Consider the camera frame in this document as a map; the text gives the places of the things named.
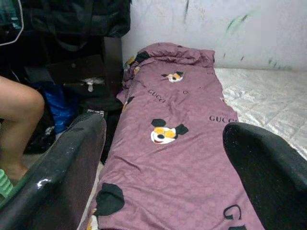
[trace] bedding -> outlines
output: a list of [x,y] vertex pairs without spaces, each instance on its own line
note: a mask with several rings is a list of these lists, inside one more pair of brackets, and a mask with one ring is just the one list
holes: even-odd
[[82,229],[264,229],[223,148],[237,114],[213,63],[213,51],[170,43],[128,62],[123,112]]
[[307,160],[307,73],[215,69],[240,122],[281,136]]

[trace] mattress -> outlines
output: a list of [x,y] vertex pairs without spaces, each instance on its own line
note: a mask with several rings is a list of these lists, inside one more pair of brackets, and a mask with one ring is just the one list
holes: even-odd
[[307,72],[218,69],[225,102],[240,122],[281,136],[307,160]]

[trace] wall stain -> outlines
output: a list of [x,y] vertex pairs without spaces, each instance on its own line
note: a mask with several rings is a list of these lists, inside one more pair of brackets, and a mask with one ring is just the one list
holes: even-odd
[[199,9],[200,15],[201,15],[201,20],[204,21],[205,20],[205,9],[201,8]]
[[239,27],[246,21],[246,19],[251,16],[251,14],[245,14],[244,16],[240,15],[231,20],[231,22],[227,26],[226,33],[230,32],[231,30],[233,33],[236,32]]
[[186,8],[185,8],[185,11],[184,11],[184,23],[186,23],[186,20],[187,20],[187,15],[188,15],[188,10],[189,10],[189,2],[190,0],[187,0],[186,2]]
[[270,58],[268,60],[268,65],[271,66],[273,69],[292,70],[291,66],[280,65],[277,61],[273,60],[273,58]]

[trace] knee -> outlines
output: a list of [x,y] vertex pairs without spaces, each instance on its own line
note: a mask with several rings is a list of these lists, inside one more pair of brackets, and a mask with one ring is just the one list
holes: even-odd
[[25,118],[39,120],[44,113],[45,101],[43,96],[36,90],[25,96]]

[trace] white wall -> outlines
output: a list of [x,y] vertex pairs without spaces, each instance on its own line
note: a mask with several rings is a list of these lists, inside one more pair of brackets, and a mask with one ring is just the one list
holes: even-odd
[[307,0],[187,1],[132,0],[124,61],[173,42],[215,50],[217,67],[307,70]]

